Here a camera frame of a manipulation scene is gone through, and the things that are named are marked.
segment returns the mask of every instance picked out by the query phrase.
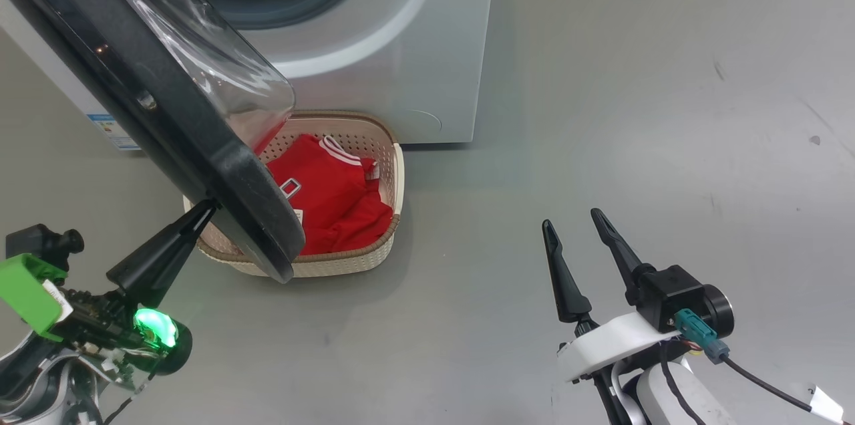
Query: grey floor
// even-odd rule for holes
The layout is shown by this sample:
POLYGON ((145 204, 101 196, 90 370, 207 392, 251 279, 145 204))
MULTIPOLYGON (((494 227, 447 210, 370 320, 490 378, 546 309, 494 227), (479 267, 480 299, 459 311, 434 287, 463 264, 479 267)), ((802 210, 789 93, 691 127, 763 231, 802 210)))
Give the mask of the grey floor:
MULTIPOLYGON (((592 206, 729 295, 735 360, 855 410, 853 29, 855 0, 493 0, 476 141, 406 154, 387 262, 282 286, 194 254, 163 303, 192 359, 117 423, 605 423, 592 386, 558 383, 572 330, 538 228, 555 223, 596 319, 626 313, 592 206)), ((76 227, 69 284, 106 290, 180 194, 0 48, 0 234, 76 227)), ((6 307, 0 325, 3 348, 25 331, 6 307)), ((820 423, 693 366, 741 423, 820 423)))

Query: laundry basket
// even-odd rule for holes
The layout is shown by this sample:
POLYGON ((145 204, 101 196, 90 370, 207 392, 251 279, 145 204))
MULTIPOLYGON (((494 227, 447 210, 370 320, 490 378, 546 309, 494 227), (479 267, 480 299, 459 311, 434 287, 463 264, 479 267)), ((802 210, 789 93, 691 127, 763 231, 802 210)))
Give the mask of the laundry basket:
MULTIPOLYGON (((294 263, 295 278, 347 275, 370 270, 381 264, 391 251, 395 230, 401 218, 403 204, 403 154, 387 127, 367 114, 359 112, 312 111, 295 112, 285 126, 263 151, 261 160, 267 163, 278 158, 302 134, 318 138, 332 136, 348 153, 373 158, 379 167, 379 195, 393 209, 391 224, 385 234, 366 248, 324 255, 300 255, 294 263)), ((184 210, 192 208, 184 198, 184 210)), ((208 224, 199 239, 198 248, 208 257, 229 264, 248 275, 267 276, 213 224, 208 224)))

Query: green light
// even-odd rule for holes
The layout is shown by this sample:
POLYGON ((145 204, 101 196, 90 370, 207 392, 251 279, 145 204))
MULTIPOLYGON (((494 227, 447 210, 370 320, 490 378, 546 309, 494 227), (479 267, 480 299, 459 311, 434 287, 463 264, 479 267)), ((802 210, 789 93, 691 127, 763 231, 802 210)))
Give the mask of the green light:
POLYGON ((166 348, 175 346, 178 328, 175 327, 175 322, 169 318, 169 315, 164 315, 150 307, 141 307, 134 314, 134 327, 155 345, 166 348))

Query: washing machine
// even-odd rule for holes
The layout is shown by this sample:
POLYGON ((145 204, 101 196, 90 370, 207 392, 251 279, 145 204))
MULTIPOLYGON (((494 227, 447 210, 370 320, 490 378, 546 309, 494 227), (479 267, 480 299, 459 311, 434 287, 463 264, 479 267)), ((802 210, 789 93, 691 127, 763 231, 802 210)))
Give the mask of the washing machine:
MULTIPOLYGON (((208 0, 293 85, 297 109, 369 112, 401 142, 468 142, 490 0, 208 0)), ((30 0, 0 25, 119 148, 136 144, 30 0)))

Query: open washing machine door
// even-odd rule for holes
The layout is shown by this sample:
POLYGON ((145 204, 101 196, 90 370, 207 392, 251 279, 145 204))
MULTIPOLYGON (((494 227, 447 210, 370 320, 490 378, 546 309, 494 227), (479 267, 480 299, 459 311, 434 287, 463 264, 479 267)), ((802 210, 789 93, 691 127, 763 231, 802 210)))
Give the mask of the open washing machine door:
POLYGON ((184 196, 216 199, 214 224, 290 279, 305 237, 257 159, 293 108, 288 81, 205 0, 28 1, 184 196))

